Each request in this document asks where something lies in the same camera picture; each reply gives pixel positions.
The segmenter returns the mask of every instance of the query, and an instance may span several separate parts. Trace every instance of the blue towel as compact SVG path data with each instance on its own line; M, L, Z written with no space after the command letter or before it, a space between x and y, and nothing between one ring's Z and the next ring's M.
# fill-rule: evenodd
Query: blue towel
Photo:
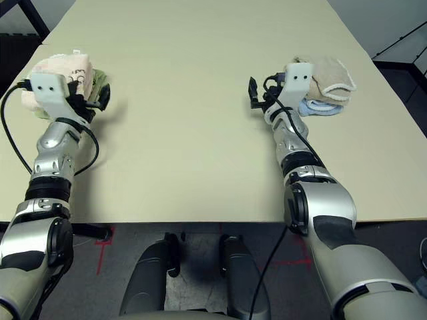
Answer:
M317 100L302 99L298 111L302 117L305 117L307 115L336 115L342 109L342 105L332 105Z

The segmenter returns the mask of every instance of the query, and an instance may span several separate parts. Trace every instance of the folded towel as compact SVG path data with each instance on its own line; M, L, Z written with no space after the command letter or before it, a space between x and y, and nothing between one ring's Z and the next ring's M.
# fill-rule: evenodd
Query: folded towel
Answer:
M297 56L296 62L309 62L314 65L307 100L323 101L346 105L356 84L344 64L333 57Z
M47 59L38 62L31 70L32 72L58 73L64 75L67 82L78 81L76 94L83 95L87 100L92 92L93 69L88 55L53 55ZM34 92L22 91L22 104L35 112L38 117L48 117L46 112L35 100Z
M331 105L322 101L302 99L298 111L302 117L308 115L336 115L344 107L342 105Z

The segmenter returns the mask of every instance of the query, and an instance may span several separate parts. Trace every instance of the beige towel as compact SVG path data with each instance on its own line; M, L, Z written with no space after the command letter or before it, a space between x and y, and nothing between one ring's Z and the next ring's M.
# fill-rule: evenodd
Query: beige towel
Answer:
M67 83L75 80L79 82L76 91L78 95L83 95L85 100L91 95L93 70L88 55L53 55L38 62L32 68L31 72L48 72L64 75ZM42 111L42 108L40 108L35 100L34 92L22 91L21 101L26 108L32 111Z
M335 105L346 105L356 84L344 64L333 57L297 56L295 62L313 64L313 77L306 97Z

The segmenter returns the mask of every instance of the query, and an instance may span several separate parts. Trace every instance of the wire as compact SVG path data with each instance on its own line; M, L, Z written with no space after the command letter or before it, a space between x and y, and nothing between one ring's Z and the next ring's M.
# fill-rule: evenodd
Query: wire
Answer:
M318 162L321 165L321 167L326 168L326 166L324 165L323 161L320 159L319 155L314 151L313 147L308 143L308 141L296 129L294 120L292 119L292 115L289 112L289 110L286 109L285 106L283 105L283 103L280 102L280 100L275 95L273 95L273 93L267 88L267 82L269 80L275 80L275 76L274 75L270 75L269 77L267 77L266 80L264 80L264 83L262 85L263 88L264 88L264 90L282 108L282 110L285 111L286 115L288 116L288 119L289 119L289 122L291 124L291 127L294 130L295 134L298 136L298 138L300 138L302 140L302 142L304 142L304 145L306 145L306 147L310 150L310 152L313 153L314 157L318 160Z
M427 271L427 261L425 261L425 257L423 257L423 245L424 245L424 242L426 242L427 241L427 238L424 238L423 240L421 240L421 243L420 243L420 259L421 259L421 264L422 264L422 266L424 267L424 270L425 271Z
M14 90L21 88L22 86L20 84L14 85L12 88L10 88L8 90L8 92L6 92L2 102L1 102L1 108L0 108L0 114L1 114L1 123L3 124L3 128L6 132L6 136L14 150L14 152L16 153L16 155L18 156L19 160L21 160L21 163L24 165L24 167L26 168L26 170L29 172L29 174L31 174L31 168L28 165L28 163L25 161L25 159L23 158L22 154L19 152L18 147L16 146L15 142L13 141L12 135L9 131L9 128L7 127L6 124L6 119L5 119L5 107L6 107L6 101L9 98L9 96L12 94L12 92L14 92Z
M88 170L95 163L96 159L98 159L98 155L99 155L99 143L98 143L98 140L96 139L95 135L93 134L91 129L89 129L87 127L83 127L83 130L92 138L93 144L95 145L95 155L93 156L92 161L89 162L88 165L81 168L79 171L74 173L74 175L79 175L80 173Z
M19 89L19 88L23 88L25 86L24 83L18 83L16 85L14 85L12 88L10 88L8 90L8 92L6 92L2 102L1 102L1 107L0 107L0 115L1 115L1 123L3 124L3 128L6 132L6 136L14 150L14 152L16 153L16 155L18 156L19 160L21 161L21 163L23 164L23 166L26 168L26 170L29 172L29 174L32 174L32 170L31 167L28 165L28 163L25 161L24 157L22 156L21 152L19 152L18 147L16 146L12 135L9 131L9 128L7 127L6 124L6 118L5 118L5 108L6 108L6 101L9 98L9 96L12 94L12 92L14 92L14 90ZM98 140L96 139L96 136L93 134L93 132L87 128L87 127L82 127L83 130L91 137L93 144L95 145L95 155L93 156L93 159L91 160L91 162L84 166L83 168L81 168L79 171L77 171L76 173L74 173L74 175L79 175L80 173L88 170L94 163L95 161L98 159L98 155L99 155L99 143Z
M260 292L260 288L261 288L261 285L262 285L262 281L264 279L264 275L266 275L267 269L270 266L270 263L272 262L273 256L276 253L276 251L278 250L278 248L280 246L280 243L282 243L282 240L285 237L287 230L288 230L288 226L285 225L285 227L284 227L284 229L282 231L282 234L280 235L280 237L278 239L278 242L276 243L276 245L273 248L273 251L270 253L270 256L268 257L266 266L264 267L264 270L262 271L260 280L258 281L258 284L257 284L256 289L255 289L254 298L252 299L251 311L250 311L250 314L249 314L249 320L252 320L252 316L254 315L255 302L256 302L256 298L258 297L258 293Z

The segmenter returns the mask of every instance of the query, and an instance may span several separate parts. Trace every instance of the black cable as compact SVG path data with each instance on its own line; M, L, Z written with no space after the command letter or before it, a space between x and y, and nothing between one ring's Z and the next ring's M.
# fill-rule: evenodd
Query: black cable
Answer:
M21 160L21 163L24 165L24 167L26 168L26 170L29 172L29 174L31 174L31 168L28 165L28 163L25 161L25 159L23 158L22 154L19 152L18 147L16 146L15 142L13 141L12 135L9 131L9 128L7 127L6 124L6 119L5 119L5 106L6 106L6 101L7 98L9 98L9 96L12 94L12 92L14 92L14 90L22 88L22 86L18 83L17 85L14 85L12 88L10 88L8 90L8 92L6 92L2 102L1 102L1 108L0 108L0 114L1 114L1 123L3 124L3 128L6 132L6 136L14 150L14 152L16 153L16 155L18 156L19 160Z
M95 145L95 155L93 156L92 161L89 162L88 165L81 168L79 171L74 173L74 175L79 175L80 173L89 169L95 163L96 159L98 159L98 155L99 155L99 143L98 143L98 140L96 139L95 135L93 134L91 129L89 129L87 127L83 127L83 130L92 138L93 144Z
M264 275L266 275L267 269L270 266L270 263L272 262L273 256L276 253L276 251L278 250L278 248L280 246L280 243L282 243L282 240L285 237L287 230L288 230L288 226L285 225L285 227L284 227L284 229L282 231L282 234L280 235L280 237L278 239L278 242L276 243L276 245L273 248L273 251L270 253L270 256L268 257L266 266L264 267L264 270L262 271L260 280L258 281L258 284L257 284L256 289L255 289L254 298L252 299L251 311L250 311L250 314L249 314L249 320L252 320L252 316L254 315L255 302L256 302L256 298L258 297L258 293L260 292L260 288L261 288L261 285L262 285L262 281L264 279Z
M410 32L408 32L407 34L401 36L399 38L399 40L397 40L396 42L394 42L393 44L389 45L387 48L385 48L383 51L378 52L375 56L373 56L371 59L375 59L377 58L377 56L383 54L384 52L386 52L387 50L389 50L389 48L393 47L395 44L397 44L398 42L401 42L401 40L405 39L407 36L409 36L410 34L412 34L413 32L417 31L419 28L421 28L423 25L427 24L427 21L421 23L419 26L417 26L417 28L411 30Z
M275 80L276 76L274 75L270 75L269 77L267 77L266 80L264 80L263 83L263 88L266 91L266 93L282 108L282 110L286 113L286 115L288 116L289 122L291 124L292 129L294 130L295 134L298 136L298 138L300 138L302 140L302 142L304 142L304 145L306 145L306 147L310 150L311 153L313 153L314 157L318 160L319 164L323 167L326 168L326 166L324 165L323 161L320 159L319 155L314 151L313 147L308 143L307 140L304 139L304 137L301 135L301 133L296 129L294 120L292 119L292 115L289 112L288 109L285 108L285 106L283 105L282 102L280 102L280 100L273 95L273 93L267 88L267 82L269 80Z
M12 88L10 88L8 90L8 92L6 92L3 100L1 101L1 107L0 107L0 116L1 116L1 123L3 124L3 128L6 132L6 136L13 148L13 150L15 151L16 155L18 156L19 160L21 161L21 163L23 164L23 166L26 168L26 170L29 172L29 174L32 174L32 170L31 167L28 165L28 163L25 161L24 157L22 156L21 152L19 152L18 147L16 146L12 135L9 131L9 128L7 127L6 124L6 118L5 118L5 107L6 107L6 101L9 98L9 96L12 94L12 92L14 92L14 90L19 89L19 88L23 88L25 87L25 83L24 82L20 82L16 85L14 85ZM93 156L93 159L91 160L91 162L84 166L83 168L81 168L79 171L77 171L76 173L74 173L74 175L79 175L80 173L86 171L87 169L89 169L97 160L98 155L99 155L99 143L98 140L96 139L95 135L93 134L93 132L88 129L87 127L83 127L83 130L91 137L93 144L95 145L95 155Z

